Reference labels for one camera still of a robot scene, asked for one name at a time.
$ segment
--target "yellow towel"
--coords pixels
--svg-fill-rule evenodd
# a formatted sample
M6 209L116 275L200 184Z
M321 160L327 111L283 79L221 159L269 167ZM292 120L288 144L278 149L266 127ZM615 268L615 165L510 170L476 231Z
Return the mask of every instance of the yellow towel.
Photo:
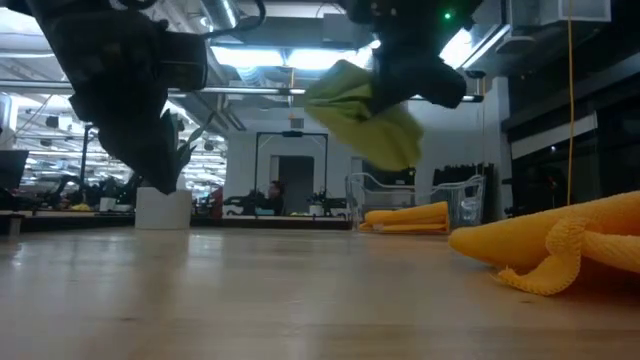
M361 231L384 233L447 233L449 210L446 202L396 211L370 211Z
M399 171L420 159L422 128L400 105L372 117L371 76L348 61L338 61L305 93L305 111L342 143L384 170Z
M539 295L569 287L591 264L583 258L606 265L607 276L640 274L640 192L459 229L449 244L504 269L503 283Z

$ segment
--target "doorway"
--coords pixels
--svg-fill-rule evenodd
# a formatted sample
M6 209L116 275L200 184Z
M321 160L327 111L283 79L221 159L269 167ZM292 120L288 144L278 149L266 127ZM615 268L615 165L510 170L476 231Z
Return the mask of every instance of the doorway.
M285 214L309 212L307 199L313 194L313 157L278 156L278 163L278 180L285 187Z

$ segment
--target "green cloth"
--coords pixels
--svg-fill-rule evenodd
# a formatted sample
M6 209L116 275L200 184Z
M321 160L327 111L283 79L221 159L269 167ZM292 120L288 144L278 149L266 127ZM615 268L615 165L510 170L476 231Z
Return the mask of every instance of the green cloth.
M420 159L423 130L402 106L372 117L371 75L348 61L338 61L305 93L305 111L375 166L398 171Z

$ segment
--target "person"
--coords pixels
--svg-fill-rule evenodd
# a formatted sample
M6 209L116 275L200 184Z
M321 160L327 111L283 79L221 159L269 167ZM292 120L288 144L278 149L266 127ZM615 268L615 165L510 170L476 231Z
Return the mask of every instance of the person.
M284 215L284 184L280 181L272 181L269 185L269 193L264 209L273 210L273 215Z

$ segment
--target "wooden table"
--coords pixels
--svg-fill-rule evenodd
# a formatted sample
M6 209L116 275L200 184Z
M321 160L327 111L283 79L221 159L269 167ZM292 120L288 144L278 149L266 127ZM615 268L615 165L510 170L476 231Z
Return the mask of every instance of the wooden table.
M637 359L640 294L543 298L442 238L195 229L0 245L0 359Z

